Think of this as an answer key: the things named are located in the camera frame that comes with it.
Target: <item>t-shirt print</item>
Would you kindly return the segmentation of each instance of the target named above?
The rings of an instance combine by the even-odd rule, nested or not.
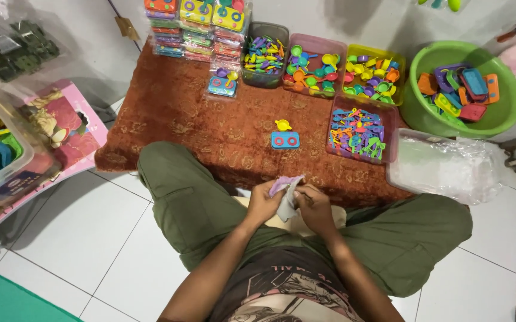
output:
[[[261,252],[234,273],[209,320],[363,322],[336,273],[308,249],[287,246]]]

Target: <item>yellow plastic container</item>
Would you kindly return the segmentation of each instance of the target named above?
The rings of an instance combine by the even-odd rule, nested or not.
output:
[[[398,62],[399,63],[399,68],[398,68],[399,79],[393,84],[397,87],[397,91],[392,95],[391,99],[393,99],[395,106],[400,106],[401,104],[403,104],[403,98],[404,98],[403,92],[404,92],[404,88],[405,88],[405,86],[404,86],[405,85],[405,64],[406,64],[406,59],[403,55],[400,55],[400,54],[397,54],[394,52],[390,52],[388,50],[365,47],[365,46],[357,45],[357,44],[351,44],[347,47],[346,60],[351,55],[355,55],[355,56],[369,55],[370,60],[377,58],[377,60],[388,59],[391,61]],[[353,87],[356,84],[366,86],[366,81],[363,81],[359,75],[356,75],[354,77],[353,82],[350,82],[350,83],[346,83],[345,81],[342,82],[342,91],[345,93],[345,91],[343,90],[344,87]]]

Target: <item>purple cloth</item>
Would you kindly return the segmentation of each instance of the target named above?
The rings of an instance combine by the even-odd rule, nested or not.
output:
[[[270,198],[272,198],[278,191],[286,189],[286,187],[290,186],[294,181],[296,180],[302,180],[305,177],[305,175],[300,175],[297,177],[289,178],[289,177],[280,177],[276,180],[268,194],[270,195]]]

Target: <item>pink plastic container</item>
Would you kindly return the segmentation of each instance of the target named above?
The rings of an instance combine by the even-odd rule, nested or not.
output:
[[[351,111],[352,109],[362,109],[369,113],[377,114],[381,118],[381,125],[383,125],[383,143],[386,144],[381,160],[377,157],[367,157],[358,153],[352,153],[347,150],[341,149],[337,144],[332,144],[331,137],[331,125],[334,117],[333,112],[337,109],[343,111]],[[330,113],[330,119],[328,122],[327,131],[327,145],[326,152],[329,154],[337,155],[340,157],[347,157],[348,159],[355,159],[375,165],[383,165],[385,163],[391,163],[397,158],[397,129],[399,128],[399,111],[397,107],[391,104],[382,103],[376,100],[365,99],[363,97],[348,98],[344,93],[336,95],[333,101],[333,107]]]
[[[333,88],[334,92],[329,91],[323,91],[321,88],[321,84],[318,83],[318,86],[320,87],[319,90],[310,89],[305,87],[303,84],[300,83],[293,83],[287,80],[283,81],[283,87],[287,91],[292,91],[304,95],[311,95],[315,97],[322,97],[324,99],[332,99],[336,93],[342,91],[342,82],[343,82],[343,75],[345,73],[345,65],[346,65],[346,55],[347,55],[347,45],[334,40],[327,40],[325,38],[319,38],[314,37],[312,35],[305,35],[305,34],[292,34],[290,36],[290,46],[288,48],[291,48],[294,45],[300,45],[302,47],[302,50],[309,55],[318,55],[315,58],[310,58],[308,61],[310,64],[308,65],[309,71],[314,71],[318,68],[321,68],[323,66],[322,62],[322,56],[325,54],[338,54],[340,55],[340,61],[337,64],[338,70],[338,79],[334,81]]]

